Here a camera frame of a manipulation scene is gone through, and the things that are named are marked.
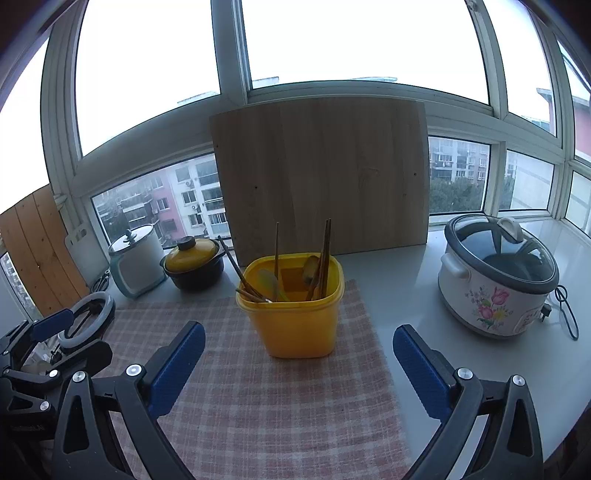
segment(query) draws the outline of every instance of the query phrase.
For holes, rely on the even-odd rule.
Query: metal screw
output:
[[[470,380],[473,377],[472,370],[469,368],[458,368],[457,369],[457,376],[463,378],[464,380]]]
[[[128,374],[130,377],[135,377],[142,372],[142,366],[138,364],[133,364],[127,367],[125,373]]]
[[[525,378],[521,375],[513,375],[513,383],[518,387],[523,387],[525,385]]]
[[[83,371],[76,372],[72,375],[72,380],[76,383],[81,382],[86,378],[86,374]]]

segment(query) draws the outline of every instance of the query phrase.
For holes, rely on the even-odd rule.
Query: rice cooker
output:
[[[462,215],[445,227],[439,289],[453,315],[495,338],[525,332],[558,285],[558,265],[511,218]]]
[[[166,280],[164,250],[152,225],[127,230],[109,247],[111,276],[123,295],[136,299]]]

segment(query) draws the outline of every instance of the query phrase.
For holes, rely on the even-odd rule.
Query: pink plaid cloth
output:
[[[205,327],[205,351],[162,430],[195,478],[397,479],[408,470],[398,403],[384,353],[354,281],[340,304],[327,357],[270,357],[234,298],[137,303],[118,309],[105,335],[102,375],[145,363],[188,320]],[[121,415],[112,414],[137,478],[150,478]]]

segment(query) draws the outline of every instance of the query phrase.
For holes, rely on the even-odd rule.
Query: wooden panel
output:
[[[35,199],[35,205],[39,212],[39,217],[41,218],[41,223],[43,224],[46,236],[53,247],[55,255],[59,259],[61,266],[65,270],[66,275],[76,289],[78,297],[82,298],[88,295],[89,289],[64,243],[67,235],[66,227],[64,227],[61,216],[57,211],[51,187],[46,185],[40,188],[33,193],[33,198]]]
[[[424,244],[428,141],[424,105],[332,97],[266,103],[210,119],[220,184],[241,265],[281,251],[332,253]]]
[[[0,215],[0,235],[10,254],[18,276],[43,316],[61,310],[61,304],[39,270],[18,221],[16,208]]]
[[[27,239],[33,258],[49,287],[65,309],[71,308],[80,297],[66,275],[41,223],[33,195],[16,204],[18,220]]]

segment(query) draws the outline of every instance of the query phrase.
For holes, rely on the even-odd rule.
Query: black pot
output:
[[[201,267],[181,273],[169,272],[165,266],[166,257],[160,260],[160,266],[163,268],[164,273],[172,278],[173,283],[181,290],[205,290],[221,278],[223,273],[223,256],[226,254],[217,240],[212,239],[212,242],[217,245],[217,253],[207,263],[201,265]]]

